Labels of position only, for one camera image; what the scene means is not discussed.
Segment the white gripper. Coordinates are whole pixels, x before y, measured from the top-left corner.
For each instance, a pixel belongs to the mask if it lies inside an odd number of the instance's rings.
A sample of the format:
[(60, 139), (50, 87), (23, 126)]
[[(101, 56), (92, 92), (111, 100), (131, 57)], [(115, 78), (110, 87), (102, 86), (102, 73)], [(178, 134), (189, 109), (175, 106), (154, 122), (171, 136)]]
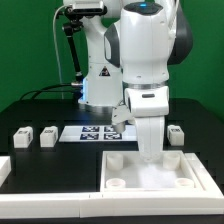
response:
[(169, 113), (167, 87), (156, 89), (126, 88), (124, 102), (112, 111), (112, 126), (117, 133), (125, 131), (125, 122), (132, 122), (140, 157), (156, 161), (163, 150), (165, 116)]

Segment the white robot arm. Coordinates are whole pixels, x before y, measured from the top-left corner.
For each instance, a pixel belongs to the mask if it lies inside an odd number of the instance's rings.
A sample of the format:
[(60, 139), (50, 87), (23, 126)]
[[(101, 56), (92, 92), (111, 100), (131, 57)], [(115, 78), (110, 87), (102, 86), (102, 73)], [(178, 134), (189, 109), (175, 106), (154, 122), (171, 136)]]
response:
[(163, 150), (169, 113), (168, 66), (182, 62), (192, 34), (180, 0), (63, 0), (71, 29), (83, 28), (88, 74), (81, 108), (110, 111), (116, 132), (136, 129), (141, 158)]

